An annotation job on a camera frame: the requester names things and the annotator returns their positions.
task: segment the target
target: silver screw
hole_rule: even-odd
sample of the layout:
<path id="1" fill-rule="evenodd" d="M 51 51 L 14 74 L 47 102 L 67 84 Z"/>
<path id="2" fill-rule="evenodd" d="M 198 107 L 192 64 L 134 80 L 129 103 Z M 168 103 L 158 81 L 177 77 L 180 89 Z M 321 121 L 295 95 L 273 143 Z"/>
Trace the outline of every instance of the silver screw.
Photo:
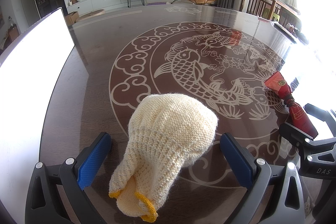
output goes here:
<path id="1" fill-rule="evenodd" d="M 295 164 L 292 163 L 291 161 L 287 163 L 287 166 L 289 169 L 294 169 L 295 168 Z"/>
<path id="2" fill-rule="evenodd" d="M 75 162 L 75 160 L 73 158 L 68 158 L 65 163 L 70 165 L 70 164 L 73 164 Z"/>
<path id="3" fill-rule="evenodd" d="M 257 159 L 257 163 L 259 165 L 264 165 L 265 164 L 265 160 L 264 159 Z"/>
<path id="4" fill-rule="evenodd" d="M 43 166 L 43 163 L 41 163 L 41 162 L 38 162 L 38 163 L 35 165 L 36 168 L 41 168 L 42 166 Z"/>

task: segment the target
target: glove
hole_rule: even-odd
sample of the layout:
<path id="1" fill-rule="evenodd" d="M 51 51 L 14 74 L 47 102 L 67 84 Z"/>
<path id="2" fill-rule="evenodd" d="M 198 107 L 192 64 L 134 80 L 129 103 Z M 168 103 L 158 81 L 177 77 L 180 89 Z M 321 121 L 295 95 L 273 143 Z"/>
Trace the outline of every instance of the glove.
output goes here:
<path id="1" fill-rule="evenodd" d="M 129 121 L 126 152 L 110 180 L 109 196 L 119 210 L 154 222 L 180 169 L 207 151 L 216 126 L 216 115 L 187 95 L 144 98 Z"/>

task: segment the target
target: red candy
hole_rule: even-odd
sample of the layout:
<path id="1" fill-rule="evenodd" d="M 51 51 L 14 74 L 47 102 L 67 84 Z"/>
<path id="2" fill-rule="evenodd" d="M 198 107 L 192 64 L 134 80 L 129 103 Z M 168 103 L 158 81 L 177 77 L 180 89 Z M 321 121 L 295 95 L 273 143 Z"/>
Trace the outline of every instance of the red candy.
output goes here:
<path id="1" fill-rule="evenodd" d="M 318 135 L 318 132 L 309 120 L 305 110 L 298 103 L 295 103 L 291 87 L 287 84 L 281 73 L 279 71 L 274 73 L 265 81 L 265 85 L 273 90 L 280 99 L 283 99 L 283 102 L 289 109 L 293 125 L 314 139 Z"/>

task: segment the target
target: blue gripper pad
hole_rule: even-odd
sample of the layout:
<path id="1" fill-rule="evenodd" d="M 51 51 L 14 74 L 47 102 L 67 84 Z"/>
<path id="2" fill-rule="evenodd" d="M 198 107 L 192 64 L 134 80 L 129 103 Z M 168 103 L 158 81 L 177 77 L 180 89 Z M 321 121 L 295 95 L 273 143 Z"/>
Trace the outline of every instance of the blue gripper pad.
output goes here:
<path id="1" fill-rule="evenodd" d="M 257 172 L 254 157 L 230 133 L 221 136 L 219 145 L 240 186 L 250 189 Z"/>
<path id="2" fill-rule="evenodd" d="M 78 169 L 78 185 L 83 190 L 90 186 L 95 178 L 101 164 L 111 149 L 111 136 L 105 133 L 99 136 L 90 147 L 85 148 L 84 154 L 90 153 Z"/>

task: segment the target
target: gold emblem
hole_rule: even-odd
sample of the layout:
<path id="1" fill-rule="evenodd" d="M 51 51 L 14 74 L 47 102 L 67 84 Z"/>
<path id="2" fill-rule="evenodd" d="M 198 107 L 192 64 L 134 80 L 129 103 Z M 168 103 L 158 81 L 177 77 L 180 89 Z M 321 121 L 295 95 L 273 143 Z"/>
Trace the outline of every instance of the gold emblem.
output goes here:
<path id="1" fill-rule="evenodd" d="M 278 82 L 278 84 L 279 84 L 279 85 L 285 85 L 285 84 L 286 84 L 286 81 L 285 81 L 285 80 L 280 80 L 280 81 Z"/>

